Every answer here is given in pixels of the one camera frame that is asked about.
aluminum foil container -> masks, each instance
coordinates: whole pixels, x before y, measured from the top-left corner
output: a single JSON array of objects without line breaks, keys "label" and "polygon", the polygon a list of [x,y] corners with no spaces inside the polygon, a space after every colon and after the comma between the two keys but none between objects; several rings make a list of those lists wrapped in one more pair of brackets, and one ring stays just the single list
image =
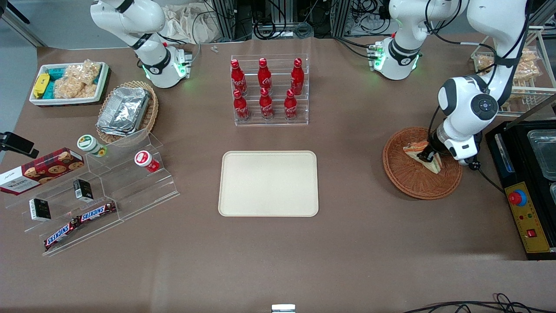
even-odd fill
[{"label": "aluminum foil container", "polygon": [[96,126],[111,135],[134,133],[141,125],[149,98],[149,92],[143,88],[117,88],[108,99]]}]

coca-cola bottle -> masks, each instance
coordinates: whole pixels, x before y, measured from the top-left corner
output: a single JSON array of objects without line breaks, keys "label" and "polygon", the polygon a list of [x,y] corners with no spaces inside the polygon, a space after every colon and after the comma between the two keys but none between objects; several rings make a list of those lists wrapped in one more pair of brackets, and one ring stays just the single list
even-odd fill
[{"label": "coca-cola bottle", "polygon": [[257,73],[259,78],[259,85],[261,88],[268,89],[269,95],[272,95],[272,74],[270,74],[269,68],[266,66],[266,59],[259,59],[259,72]]},{"label": "coca-cola bottle", "polygon": [[247,81],[245,80],[245,74],[240,68],[240,63],[238,60],[232,60],[232,82],[234,83],[234,88],[241,91],[241,94],[245,96],[247,93]]},{"label": "coca-cola bottle", "polygon": [[269,90],[267,88],[261,88],[261,98],[259,99],[259,105],[261,106],[262,118],[265,121],[270,121],[274,118],[272,99],[269,97]]},{"label": "coca-cola bottle", "polygon": [[305,73],[301,68],[301,59],[296,58],[294,60],[294,69],[291,71],[291,90],[294,92],[294,95],[301,95],[304,79]]},{"label": "coca-cola bottle", "polygon": [[247,101],[241,95],[241,91],[234,90],[234,109],[236,110],[237,119],[241,122],[249,121],[251,114],[247,108]]},{"label": "coca-cola bottle", "polygon": [[284,100],[284,107],[286,112],[286,120],[295,120],[295,118],[297,117],[297,100],[295,100],[294,92],[291,89],[287,90],[286,100]]}]

clear acrylic shelf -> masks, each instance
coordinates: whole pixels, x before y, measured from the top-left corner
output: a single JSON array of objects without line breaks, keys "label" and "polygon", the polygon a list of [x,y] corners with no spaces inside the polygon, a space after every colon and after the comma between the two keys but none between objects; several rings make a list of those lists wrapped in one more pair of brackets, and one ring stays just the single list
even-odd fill
[{"label": "clear acrylic shelf", "polygon": [[[86,154],[86,167],[18,196],[3,194],[6,208],[21,212],[23,230],[39,236],[37,251],[43,252],[44,240],[69,223],[72,218],[111,201],[115,202],[115,212],[77,227],[43,255],[55,255],[179,195],[172,175],[162,162],[160,149],[163,146],[147,130],[138,131],[108,144],[107,148],[107,154],[101,158]],[[135,164],[135,154],[141,150],[149,151],[160,163],[156,172],[150,173]],[[86,203],[76,198],[73,190],[73,181],[76,179],[91,184],[94,201]],[[29,200],[33,198],[48,202],[51,220],[39,222],[31,219]]]},{"label": "clear acrylic shelf", "polygon": [[[257,73],[259,71],[259,59],[266,58],[268,68],[272,73],[272,108],[274,109],[274,118],[266,121],[262,118],[259,98],[261,96],[259,80]],[[284,109],[284,100],[286,99],[286,91],[291,87],[291,70],[294,68],[294,59],[301,58],[303,72],[305,73],[305,81],[301,95],[295,96],[297,100],[297,118],[293,121],[287,121]],[[230,107],[234,112],[234,120],[236,126],[289,126],[289,125],[307,125],[309,124],[309,55],[306,53],[283,54],[283,55],[232,55],[232,60],[238,60],[240,67],[245,73],[247,81],[247,95],[244,96],[247,101],[247,108],[251,113],[251,119],[242,122],[235,116],[234,106],[234,84],[231,82],[231,102]]]}]

round wicker basket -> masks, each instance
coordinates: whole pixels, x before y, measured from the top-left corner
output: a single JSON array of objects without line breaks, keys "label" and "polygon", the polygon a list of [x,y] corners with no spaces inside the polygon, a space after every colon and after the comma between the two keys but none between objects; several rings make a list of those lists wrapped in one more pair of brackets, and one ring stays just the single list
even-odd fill
[{"label": "round wicker basket", "polygon": [[444,198],[452,193],[461,181],[462,166],[451,157],[443,156],[442,170],[438,174],[405,154],[403,147],[426,140],[427,129],[404,128],[390,137],[383,150],[386,175],[402,192],[424,200]]},{"label": "round wicker basket", "polygon": [[[155,91],[152,89],[152,87],[149,84],[147,84],[145,82],[142,82],[142,81],[124,82],[119,87],[130,87],[130,88],[138,88],[139,87],[139,88],[143,88],[145,90],[148,90],[150,92],[151,98],[148,101],[148,108],[145,111],[145,115],[143,116],[143,120],[141,122],[141,127],[139,127],[139,129],[146,128],[148,131],[151,131],[152,128],[154,127],[154,125],[155,125],[156,114],[158,113],[158,99],[156,97]],[[104,109],[106,107],[106,103],[108,102],[108,99],[110,99],[110,96],[112,96],[112,93],[114,93],[114,90],[116,90],[116,88],[114,88],[108,94],[108,96],[106,96],[106,99],[104,100],[104,103],[102,104],[101,111],[100,111],[100,113],[98,113],[99,117],[101,116],[102,112],[104,111]],[[98,128],[97,128],[97,133],[98,133],[98,136],[105,143],[113,143],[114,141],[116,141],[120,138],[123,138],[122,136],[105,134]]]}]

snickers bar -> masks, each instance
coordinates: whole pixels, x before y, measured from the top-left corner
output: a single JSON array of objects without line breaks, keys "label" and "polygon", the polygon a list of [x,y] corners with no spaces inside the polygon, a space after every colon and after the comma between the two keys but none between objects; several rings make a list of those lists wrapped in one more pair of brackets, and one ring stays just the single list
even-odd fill
[{"label": "snickers bar", "polygon": [[116,204],[114,202],[110,202],[81,216],[78,216],[77,219],[79,220],[79,224],[83,224],[86,221],[92,221],[99,216],[102,216],[106,213],[114,212],[115,210]]},{"label": "snickers bar", "polygon": [[69,223],[64,225],[60,228],[57,232],[52,234],[44,241],[44,251],[48,251],[48,249],[52,248],[57,242],[71,233],[74,229],[76,229],[80,225],[78,218],[73,218]]}]

